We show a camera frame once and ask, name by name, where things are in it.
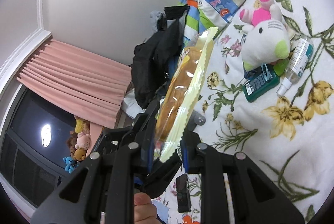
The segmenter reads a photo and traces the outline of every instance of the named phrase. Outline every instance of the packaged bread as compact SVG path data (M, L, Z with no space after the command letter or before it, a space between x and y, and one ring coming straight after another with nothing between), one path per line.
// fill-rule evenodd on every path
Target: packaged bread
M193 38L181 53L155 128L155 143L161 162L170 158L182 138L204 83L217 31L217 27L205 30Z

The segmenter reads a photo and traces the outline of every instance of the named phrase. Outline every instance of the stuffed toy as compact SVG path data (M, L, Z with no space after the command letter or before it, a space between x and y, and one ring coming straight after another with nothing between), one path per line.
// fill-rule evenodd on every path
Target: stuffed toy
M76 128L74 131L76 133L80 133L84 130L84 120L75 115L74 115L74 118L76 119Z
M290 37L283 24L282 11L274 0L259 0L261 8L243 9L240 20L247 34L241 47L243 67L251 71L263 63L272 63L285 59L290 53Z
M80 133L80 132L90 133L89 132L90 122L89 121L84 120L75 115L74 115L74 118L76 119L76 128L74 130L76 133Z
M86 151L79 148L74 153L74 159L77 161L83 161L86 159Z
M63 158L66 163L65 171L68 171L69 174L73 172L73 170L78 166L78 163L72 159L71 156L67 156Z
M89 131L89 126L90 126L90 122L89 121L84 121L83 122L83 129L82 129L82 132L84 132L85 134L88 134L90 133Z
M76 149L87 150L89 144L91 143L91 135L85 134L84 132L78 133L78 138L76 139Z
M76 151L75 145L76 145L76 140L77 140L77 133L74 131L70 131L71 136L69 137L68 140L66 140L66 144L68 148L70 149L71 157L74 159L74 152Z

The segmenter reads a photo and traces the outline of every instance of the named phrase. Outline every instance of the human hand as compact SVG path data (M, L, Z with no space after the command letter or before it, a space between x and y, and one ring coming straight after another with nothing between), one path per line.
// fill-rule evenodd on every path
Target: human hand
M135 224L161 224L157 220L157 209L145 193L134 195Z

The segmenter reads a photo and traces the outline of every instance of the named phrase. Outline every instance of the yellow flower print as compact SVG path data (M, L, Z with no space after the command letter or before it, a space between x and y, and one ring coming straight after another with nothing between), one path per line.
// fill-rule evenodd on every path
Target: yellow flower print
M260 3L260 0L255 0L254 4L253 4L253 7L255 9L259 9L261 7L261 3Z
M232 113L228 113L227 117L226 117L227 121L232 121L233 120L233 116Z
M208 79L206 81L206 83L208 84L208 88L213 88L213 87L217 87L219 85L219 76L218 73L216 73L215 71L213 71L209 76Z
M294 124L304 124L303 111L296 106L290 107L290 101L286 97L279 98L276 106L270 106L262 113L274 119L270 138L283 134L292 140L296 135Z
M306 121L310 121L313 118L314 112L319 115L329 113L329 102L327 99L332 93L332 86L325 81L319 81L311 88L304 109L304 117Z
M225 124L228 124L229 122L231 122L233 120L233 116L232 113L228 113L226 120L225 120Z
M244 129L240 121L234 121L233 123L234 123L234 129L236 129L237 131Z
M206 110L208 109L208 102L205 100L204 103L202 104L202 110L203 110L203 114L206 112Z

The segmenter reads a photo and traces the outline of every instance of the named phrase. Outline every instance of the black phone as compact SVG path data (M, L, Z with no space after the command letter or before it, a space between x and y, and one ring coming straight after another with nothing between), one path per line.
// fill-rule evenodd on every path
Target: black phone
M176 194L179 213L190 212L191 202L187 174L176 178Z

